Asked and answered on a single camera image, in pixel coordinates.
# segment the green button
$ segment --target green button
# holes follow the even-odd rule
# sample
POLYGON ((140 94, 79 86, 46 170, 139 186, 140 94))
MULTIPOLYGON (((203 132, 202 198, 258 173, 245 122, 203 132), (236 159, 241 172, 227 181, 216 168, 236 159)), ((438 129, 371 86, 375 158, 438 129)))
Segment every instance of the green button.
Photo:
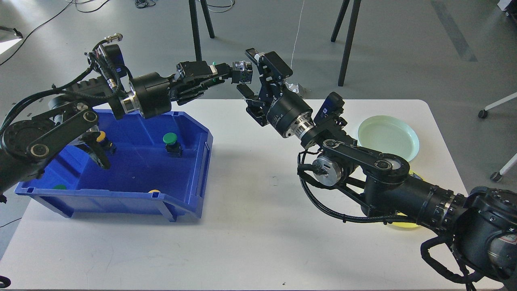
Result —
POLYGON ((163 142, 166 144, 175 144, 178 141, 178 136, 175 133, 167 133, 163 136, 163 142))
POLYGON ((66 190, 66 186, 64 186, 63 184, 59 184, 59 185, 55 185, 52 189, 66 190))

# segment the yellow button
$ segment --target yellow button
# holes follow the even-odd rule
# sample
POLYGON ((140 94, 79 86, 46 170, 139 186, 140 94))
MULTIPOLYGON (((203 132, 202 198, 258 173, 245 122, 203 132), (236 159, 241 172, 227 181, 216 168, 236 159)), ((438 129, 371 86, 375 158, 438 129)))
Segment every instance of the yellow button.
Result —
POLYGON ((104 139, 106 138, 106 133, 103 132, 102 130, 100 131, 100 135, 99 137, 97 137, 97 142, 101 142, 103 141, 104 139))

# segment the chair wheel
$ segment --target chair wheel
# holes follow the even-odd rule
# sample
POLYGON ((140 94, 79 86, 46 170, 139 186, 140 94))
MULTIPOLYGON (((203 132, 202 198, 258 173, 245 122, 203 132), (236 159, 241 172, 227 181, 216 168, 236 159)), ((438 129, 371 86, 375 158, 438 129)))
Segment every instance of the chair wheel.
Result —
POLYGON ((499 172, 494 172, 491 176, 490 176, 490 180, 494 181, 494 182, 499 182, 501 181, 501 179, 503 178, 503 175, 501 175, 499 172))
POLYGON ((478 113, 478 117, 481 118, 481 119, 485 119, 486 117, 488 116, 488 111, 486 110, 480 110, 479 113, 478 113))

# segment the blue plastic bin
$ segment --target blue plastic bin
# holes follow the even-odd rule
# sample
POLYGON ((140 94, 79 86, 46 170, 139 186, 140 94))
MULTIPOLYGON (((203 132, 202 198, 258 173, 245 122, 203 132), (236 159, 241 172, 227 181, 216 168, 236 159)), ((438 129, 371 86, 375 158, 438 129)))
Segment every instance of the blue plastic bin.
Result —
POLYGON ((162 214, 171 222, 203 208, 213 137, 184 112, 151 119, 127 114, 115 120, 111 110, 96 110, 99 128, 115 143, 109 170, 101 169, 78 148, 68 145, 39 180, 19 183, 15 193, 30 196, 64 217, 75 212, 162 214), (174 132, 183 147, 170 157, 162 141, 174 132))

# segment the chair leg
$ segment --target chair leg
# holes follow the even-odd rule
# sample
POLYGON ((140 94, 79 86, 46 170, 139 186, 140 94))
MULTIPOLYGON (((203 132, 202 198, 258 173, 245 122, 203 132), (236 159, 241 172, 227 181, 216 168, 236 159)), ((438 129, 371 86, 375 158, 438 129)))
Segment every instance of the chair leg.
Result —
POLYGON ((210 12, 208 11, 208 5, 206 4, 206 0, 200 0, 201 8, 203 9, 203 14, 205 15, 206 27, 208 28, 208 35, 210 38, 215 38, 214 28, 212 27, 212 20, 210 19, 210 12))
POLYGON ((510 101, 510 100, 512 100, 512 99, 514 99, 516 97, 517 97, 517 92, 515 92, 515 93, 513 93, 513 94, 511 94, 509 96, 506 96, 505 98, 503 98, 503 99, 501 99, 499 101, 496 101, 496 102, 494 102, 494 103, 492 103, 490 105, 487 105, 484 109, 485 110, 490 110, 490 109, 492 109, 492 108, 494 108, 494 107, 496 107, 498 105, 501 105, 504 102, 510 101))
POLYGON ((345 52, 343 53, 343 60, 341 61, 341 70, 339 71, 338 86, 343 86, 346 75, 346 68, 348 67, 348 58, 352 49, 352 41, 354 40, 355 26, 357 24, 357 16, 359 15, 359 6, 361 0, 354 0, 352 6, 352 15, 350 17, 350 25, 348 26, 348 34, 346 35, 345 52))
POLYGON ((494 172, 490 176, 490 180, 494 182, 499 182, 503 176, 510 170, 515 164, 517 163, 517 154, 513 156, 502 168, 499 170, 499 172, 494 172))
POLYGON ((192 22, 192 36, 194 37, 195 60, 202 61, 201 42, 199 40, 199 27, 197 25, 197 12, 195 8, 195 0, 189 0, 190 21, 192 22))
POLYGON ((343 18, 345 17, 346 9, 350 4, 350 0, 343 0, 343 4, 341 4, 341 9, 339 10, 338 19, 336 21, 336 25, 334 26, 334 31, 332 31, 332 36, 330 37, 331 42, 336 42, 336 38, 338 37, 339 29, 341 28, 341 23, 343 23, 343 18))

